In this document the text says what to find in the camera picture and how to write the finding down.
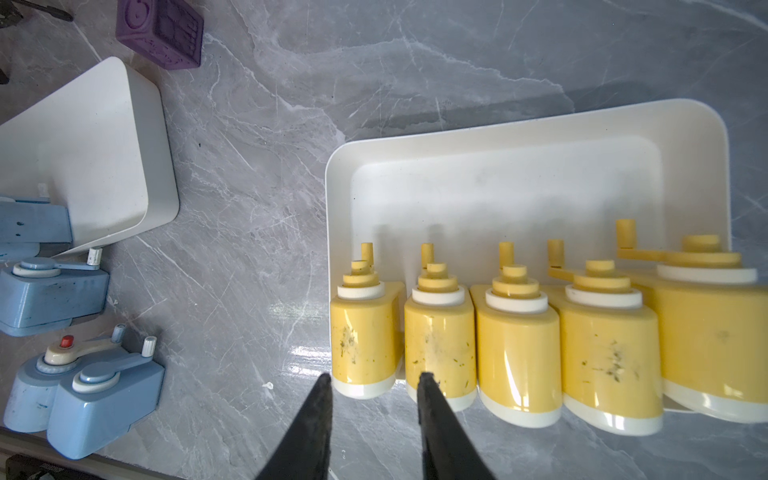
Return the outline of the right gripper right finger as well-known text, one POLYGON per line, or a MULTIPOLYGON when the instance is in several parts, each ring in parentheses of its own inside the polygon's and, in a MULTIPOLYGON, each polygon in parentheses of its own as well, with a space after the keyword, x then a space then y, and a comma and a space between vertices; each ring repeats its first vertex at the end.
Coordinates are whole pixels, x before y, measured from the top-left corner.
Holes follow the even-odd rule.
POLYGON ((431 372, 417 388, 424 479, 494 479, 461 427, 431 372))

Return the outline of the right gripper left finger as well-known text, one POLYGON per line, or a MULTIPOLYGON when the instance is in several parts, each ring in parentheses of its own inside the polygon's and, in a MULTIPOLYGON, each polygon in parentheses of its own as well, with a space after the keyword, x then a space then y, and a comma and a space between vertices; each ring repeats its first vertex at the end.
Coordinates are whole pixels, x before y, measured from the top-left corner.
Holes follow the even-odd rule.
POLYGON ((328 478, 333 420, 331 383, 329 373, 318 377, 258 480, 328 478))

